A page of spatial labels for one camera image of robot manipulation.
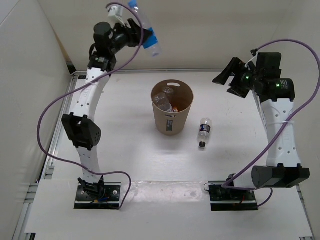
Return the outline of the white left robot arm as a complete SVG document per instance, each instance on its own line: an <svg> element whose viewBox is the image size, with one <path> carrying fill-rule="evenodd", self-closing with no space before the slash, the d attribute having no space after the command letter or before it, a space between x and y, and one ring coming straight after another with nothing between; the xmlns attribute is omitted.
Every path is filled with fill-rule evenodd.
<svg viewBox="0 0 320 240"><path fill-rule="evenodd" d="M111 26L100 22L94 26L94 44L89 51L89 64L86 75L86 88L80 91L79 99L70 114L62 116L62 124L75 146L80 163L85 168L78 179L82 191L94 200L105 195L104 178L100 173L97 145L101 140L102 131L95 124L95 113L103 89L117 63L116 54L124 47L135 48L153 36L149 28L141 28L133 19L125 26L116 23Z"/></svg>

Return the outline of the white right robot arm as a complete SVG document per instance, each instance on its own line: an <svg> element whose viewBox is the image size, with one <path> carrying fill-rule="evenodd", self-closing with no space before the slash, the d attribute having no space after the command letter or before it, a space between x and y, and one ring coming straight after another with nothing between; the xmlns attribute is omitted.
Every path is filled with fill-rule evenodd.
<svg viewBox="0 0 320 240"><path fill-rule="evenodd" d="M281 77L282 55L279 52L260 52L256 64L245 64L233 57L213 83L225 85L231 75L228 93L246 98L252 92L264 123L267 140L266 165L250 164L246 170L232 174L224 186L230 200L238 199L243 190L261 188L292 188L310 177L309 168L302 167L294 135L293 113L295 87L290 78Z"/></svg>

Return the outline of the clear bottle black label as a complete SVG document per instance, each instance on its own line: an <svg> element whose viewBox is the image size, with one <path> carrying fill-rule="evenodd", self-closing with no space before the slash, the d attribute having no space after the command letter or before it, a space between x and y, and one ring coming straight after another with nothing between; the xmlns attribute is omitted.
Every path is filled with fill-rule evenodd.
<svg viewBox="0 0 320 240"><path fill-rule="evenodd" d="M210 133L212 128L212 120L210 118L202 118L199 125L197 135L198 145L204 149L210 140Z"/></svg>

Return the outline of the clear bottle blue orange label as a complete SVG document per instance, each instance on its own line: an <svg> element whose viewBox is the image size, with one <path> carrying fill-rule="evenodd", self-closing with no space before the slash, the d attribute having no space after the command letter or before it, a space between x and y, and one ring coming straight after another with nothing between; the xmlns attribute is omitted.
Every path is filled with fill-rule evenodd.
<svg viewBox="0 0 320 240"><path fill-rule="evenodd" d="M157 93L153 98L153 102L157 108L164 112L173 113L173 107L171 100L174 96L174 89L169 86L162 87L161 91Z"/></svg>

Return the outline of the clear bottle blue cap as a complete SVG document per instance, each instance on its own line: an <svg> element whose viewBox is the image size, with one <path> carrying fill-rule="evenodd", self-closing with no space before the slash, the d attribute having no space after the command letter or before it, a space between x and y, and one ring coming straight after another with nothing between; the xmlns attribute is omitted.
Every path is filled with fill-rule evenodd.
<svg viewBox="0 0 320 240"><path fill-rule="evenodd" d="M142 44L144 50L151 57L159 56L162 53L161 47L160 47L159 41L156 37L156 34L154 32L154 29L152 27L152 24L146 15L146 12L139 6L137 0L130 0L128 2L128 6L139 17L139 19L142 23L143 29L147 30L147 32L144 34L144 40L143 40L143 44Z"/></svg>

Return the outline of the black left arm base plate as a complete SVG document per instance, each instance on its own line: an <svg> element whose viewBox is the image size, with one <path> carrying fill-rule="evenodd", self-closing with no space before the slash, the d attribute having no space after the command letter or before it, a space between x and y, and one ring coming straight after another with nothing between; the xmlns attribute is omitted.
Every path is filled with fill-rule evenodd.
<svg viewBox="0 0 320 240"><path fill-rule="evenodd" d="M105 182L98 192L90 192L78 183L74 209L118 210L120 207L121 182Z"/></svg>

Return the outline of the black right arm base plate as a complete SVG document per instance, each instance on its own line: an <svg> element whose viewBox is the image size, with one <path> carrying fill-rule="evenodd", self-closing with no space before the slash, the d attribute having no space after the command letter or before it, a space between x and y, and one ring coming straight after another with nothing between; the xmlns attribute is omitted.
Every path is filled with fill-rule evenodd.
<svg viewBox="0 0 320 240"><path fill-rule="evenodd" d="M206 182L203 190L209 194L212 212L257 211L258 204L253 191L223 188L220 182Z"/></svg>

